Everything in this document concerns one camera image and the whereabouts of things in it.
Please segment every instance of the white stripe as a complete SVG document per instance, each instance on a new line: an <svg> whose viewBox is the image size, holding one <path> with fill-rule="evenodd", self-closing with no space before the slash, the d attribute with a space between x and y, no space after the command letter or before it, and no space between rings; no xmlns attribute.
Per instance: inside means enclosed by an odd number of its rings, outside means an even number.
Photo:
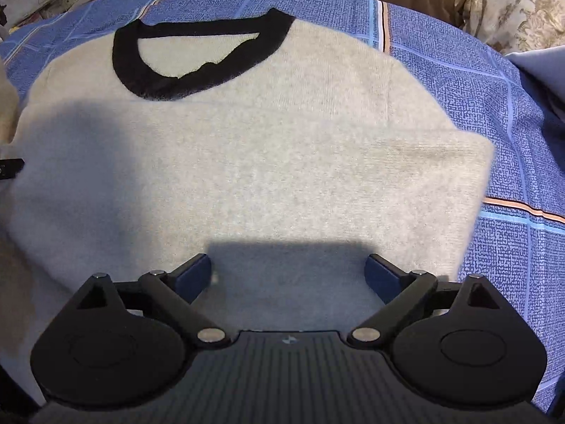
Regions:
<svg viewBox="0 0 565 424"><path fill-rule="evenodd" d="M385 52L385 33L382 29L382 1L377 0L377 27L379 28L379 50Z"/></svg>
<svg viewBox="0 0 565 424"><path fill-rule="evenodd" d="M557 375L553 379L550 379L548 381L544 381L544 382L540 383L536 392L543 391L544 389L547 389L548 387L551 387L552 385L556 385L559 382L559 380L560 380L560 376Z"/></svg>

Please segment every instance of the pillow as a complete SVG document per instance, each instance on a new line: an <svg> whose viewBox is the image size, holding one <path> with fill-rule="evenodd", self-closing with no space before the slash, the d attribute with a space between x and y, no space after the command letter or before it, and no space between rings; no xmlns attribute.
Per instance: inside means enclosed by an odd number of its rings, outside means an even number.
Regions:
<svg viewBox="0 0 565 424"><path fill-rule="evenodd" d="M463 31L498 52L565 45L565 0L458 0Z"/></svg>

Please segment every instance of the light gray sweater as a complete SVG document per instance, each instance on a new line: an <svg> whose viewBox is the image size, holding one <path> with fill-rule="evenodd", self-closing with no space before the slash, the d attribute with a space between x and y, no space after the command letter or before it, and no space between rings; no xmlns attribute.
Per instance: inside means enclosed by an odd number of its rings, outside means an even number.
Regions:
<svg viewBox="0 0 565 424"><path fill-rule="evenodd" d="M142 39L144 62L181 76L249 35ZM94 272L133 280L209 253L195 303L239 328L348 328L378 302L363 263L455 279L492 145L456 129L401 65L296 20L245 73L174 101L132 94L114 34L53 60L2 157L0 223L67 288Z"/></svg>

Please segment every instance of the sweater neckline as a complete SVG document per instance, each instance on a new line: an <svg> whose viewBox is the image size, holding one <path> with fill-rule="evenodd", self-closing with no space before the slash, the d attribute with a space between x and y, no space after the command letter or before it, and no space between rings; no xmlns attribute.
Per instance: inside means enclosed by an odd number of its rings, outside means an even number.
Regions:
<svg viewBox="0 0 565 424"><path fill-rule="evenodd" d="M247 19L205 22L162 22L146 25L136 19L114 34L112 64L121 83L136 96L148 100L175 100L218 86L272 55L283 43L295 18L275 8ZM141 38L166 36L241 35L258 33L244 41L220 62L204 63L180 78L163 76L151 69L139 54Z"/></svg>

